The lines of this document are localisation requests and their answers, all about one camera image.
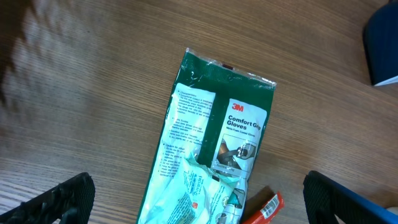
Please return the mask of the red coffee stick sachet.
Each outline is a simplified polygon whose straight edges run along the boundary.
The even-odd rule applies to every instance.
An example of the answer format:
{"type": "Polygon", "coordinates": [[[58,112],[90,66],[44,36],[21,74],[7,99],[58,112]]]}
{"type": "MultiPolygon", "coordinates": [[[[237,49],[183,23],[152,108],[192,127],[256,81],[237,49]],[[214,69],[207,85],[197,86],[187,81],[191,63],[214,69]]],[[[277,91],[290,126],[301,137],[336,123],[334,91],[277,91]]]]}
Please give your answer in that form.
{"type": "Polygon", "coordinates": [[[253,215],[243,221],[243,224],[270,224],[272,219],[278,212],[284,208],[285,202],[280,194],[274,194],[260,210],[256,211],[253,215]]]}

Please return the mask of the pale green wipes sachet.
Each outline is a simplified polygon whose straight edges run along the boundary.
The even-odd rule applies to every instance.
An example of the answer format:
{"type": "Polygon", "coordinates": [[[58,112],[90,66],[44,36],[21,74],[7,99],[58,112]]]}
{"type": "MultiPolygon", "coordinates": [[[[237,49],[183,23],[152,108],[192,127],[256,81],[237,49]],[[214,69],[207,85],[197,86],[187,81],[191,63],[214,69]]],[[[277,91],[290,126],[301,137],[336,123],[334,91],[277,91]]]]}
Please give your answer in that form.
{"type": "Polygon", "coordinates": [[[229,212],[229,199],[239,179],[218,174],[200,165],[193,156],[183,159],[144,219],[144,223],[238,223],[229,212]]]}

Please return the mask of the green 3M sponge packet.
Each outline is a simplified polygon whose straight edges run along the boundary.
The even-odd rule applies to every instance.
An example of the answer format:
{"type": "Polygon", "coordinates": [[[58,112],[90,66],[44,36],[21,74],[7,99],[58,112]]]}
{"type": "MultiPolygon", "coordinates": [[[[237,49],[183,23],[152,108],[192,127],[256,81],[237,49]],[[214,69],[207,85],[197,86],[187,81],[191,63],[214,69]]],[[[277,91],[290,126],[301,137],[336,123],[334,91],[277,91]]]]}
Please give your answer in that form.
{"type": "Polygon", "coordinates": [[[276,84],[187,49],[172,86],[138,223],[160,198],[183,159],[239,182],[229,212],[242,220],[276,84]]]}

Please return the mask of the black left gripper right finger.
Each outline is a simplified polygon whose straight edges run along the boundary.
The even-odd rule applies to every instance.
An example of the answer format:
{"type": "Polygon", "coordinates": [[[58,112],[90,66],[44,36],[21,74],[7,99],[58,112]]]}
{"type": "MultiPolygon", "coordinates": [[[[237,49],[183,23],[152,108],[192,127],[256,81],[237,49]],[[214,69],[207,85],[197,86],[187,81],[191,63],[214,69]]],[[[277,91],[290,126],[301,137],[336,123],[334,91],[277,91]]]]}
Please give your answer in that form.
{"type": "Polygon", "coordinates": [[[310,224],[397,224],[396,214],[315,170],[305,176],[303,197],[310,224]]]}

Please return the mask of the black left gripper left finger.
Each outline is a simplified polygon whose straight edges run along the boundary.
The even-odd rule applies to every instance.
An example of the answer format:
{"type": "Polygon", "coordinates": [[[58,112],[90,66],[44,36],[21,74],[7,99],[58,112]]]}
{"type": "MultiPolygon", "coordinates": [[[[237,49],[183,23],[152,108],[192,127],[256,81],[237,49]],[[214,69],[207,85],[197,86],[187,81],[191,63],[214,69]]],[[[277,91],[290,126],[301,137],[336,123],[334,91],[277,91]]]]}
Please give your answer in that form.
{"type": "Polygon", "coordinates": [[[37,197],[3,213],[1,223],[78,223],[87,224],[95,200],[95,185],[82,172],[37,197]]]}

